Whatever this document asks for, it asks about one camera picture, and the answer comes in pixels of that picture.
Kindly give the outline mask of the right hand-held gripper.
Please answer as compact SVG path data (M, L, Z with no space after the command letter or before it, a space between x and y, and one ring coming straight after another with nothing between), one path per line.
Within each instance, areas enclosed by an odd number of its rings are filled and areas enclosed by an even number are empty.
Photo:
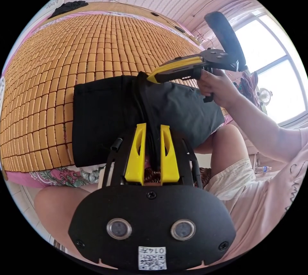
M165 83L176 79L198 80L202 70L212 73L213 69L231 72L243 72L247 69L245 63L220 49L208 49L199 54L176 57L152 72L147 80L152 83Z

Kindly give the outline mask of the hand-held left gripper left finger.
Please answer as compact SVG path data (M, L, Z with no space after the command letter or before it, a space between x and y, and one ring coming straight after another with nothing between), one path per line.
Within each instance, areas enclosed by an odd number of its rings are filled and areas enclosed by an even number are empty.
M146 123L137 124L125 171L128 183L144 185Z

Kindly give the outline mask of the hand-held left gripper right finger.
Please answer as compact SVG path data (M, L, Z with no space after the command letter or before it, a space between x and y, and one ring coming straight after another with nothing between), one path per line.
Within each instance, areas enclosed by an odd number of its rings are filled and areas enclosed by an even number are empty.
M160 182L177 183L180 179L170 127L160 126Z

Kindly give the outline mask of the person's right hand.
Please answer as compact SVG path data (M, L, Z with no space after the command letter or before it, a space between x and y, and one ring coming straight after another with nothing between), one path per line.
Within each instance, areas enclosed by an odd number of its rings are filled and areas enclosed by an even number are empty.
M213 95L214 102L226 110L231 108L241 96L231 80L220 69L213 69L212 73L202 70L197 85L202 95Z

